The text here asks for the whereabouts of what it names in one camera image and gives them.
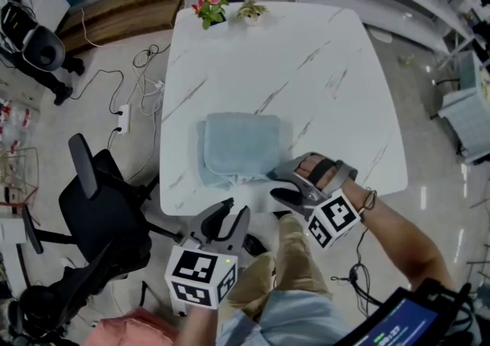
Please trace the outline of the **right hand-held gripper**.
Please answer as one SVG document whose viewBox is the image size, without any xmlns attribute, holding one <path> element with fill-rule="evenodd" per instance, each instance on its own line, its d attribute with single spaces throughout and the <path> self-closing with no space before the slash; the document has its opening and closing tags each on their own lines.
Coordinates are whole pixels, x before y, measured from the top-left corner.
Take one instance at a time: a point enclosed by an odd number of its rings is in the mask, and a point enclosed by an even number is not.
<svg viewBox="0 0 490 346">
<path fill-rule="evenodd" d="M 266 173 L 271 181 L 291 182 L 298 188 L 274 188 L 270 195 L 303 216 L 309 236 L 326 250 L 361 219 L 342 189 L 358 171 L 341 160 L 323 160 L 317 164 L 317 171 L 305 178 L 296 172 L 304 159 L 299 156 Z"/>
</svg>

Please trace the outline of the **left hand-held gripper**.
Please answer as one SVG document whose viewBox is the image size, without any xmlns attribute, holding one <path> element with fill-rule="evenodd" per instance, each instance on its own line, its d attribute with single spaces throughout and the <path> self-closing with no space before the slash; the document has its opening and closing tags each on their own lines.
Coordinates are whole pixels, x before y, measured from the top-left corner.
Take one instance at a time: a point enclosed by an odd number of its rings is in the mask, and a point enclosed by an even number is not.
<svg viewBox="0 0 490 346">
<path fill-rule="evenodd" d="M 172 248 L 165 281 L 175 315 L 186 316 L 193 306 L 216 310 L 235 286 L 240 251 L 250 224 L 248 206 L 238 213 L 229 237 L 216 241 L 233 205 L 230 197 L 200 212 L 189 224 L 190 237 Z"/>
</svg>

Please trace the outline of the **person's right hand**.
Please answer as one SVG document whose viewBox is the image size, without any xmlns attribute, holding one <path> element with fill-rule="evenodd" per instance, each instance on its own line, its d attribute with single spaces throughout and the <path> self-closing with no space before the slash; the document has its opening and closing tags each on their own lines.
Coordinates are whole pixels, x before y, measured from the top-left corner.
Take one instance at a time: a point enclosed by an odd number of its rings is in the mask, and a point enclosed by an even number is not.
<svg viewBox="0 0 490 346">
<path fill-rule="evenodd" d="M 322 155 L 309 155 L 299 163 L 296 173 L 322 190 L 337 173 L 335 163 Z"/>
</svg>

